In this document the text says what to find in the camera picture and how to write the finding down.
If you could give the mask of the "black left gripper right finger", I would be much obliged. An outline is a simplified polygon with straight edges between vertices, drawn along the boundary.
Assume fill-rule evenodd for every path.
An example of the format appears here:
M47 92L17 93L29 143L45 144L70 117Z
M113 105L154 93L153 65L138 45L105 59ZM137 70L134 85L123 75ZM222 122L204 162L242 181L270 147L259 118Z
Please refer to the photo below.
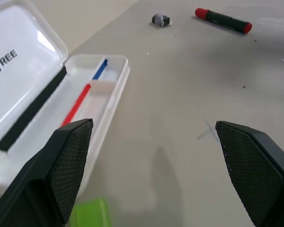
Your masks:
M284 227L284 151L264 132L217 121L227 170L257 227Z

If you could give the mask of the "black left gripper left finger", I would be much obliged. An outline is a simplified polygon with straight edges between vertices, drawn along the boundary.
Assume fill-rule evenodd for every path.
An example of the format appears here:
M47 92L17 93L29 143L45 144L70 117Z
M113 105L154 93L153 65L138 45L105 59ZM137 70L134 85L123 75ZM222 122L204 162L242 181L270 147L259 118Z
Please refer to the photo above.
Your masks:
M0 227L63 227L69 221L87 161L92 119L54 131L0 198Z

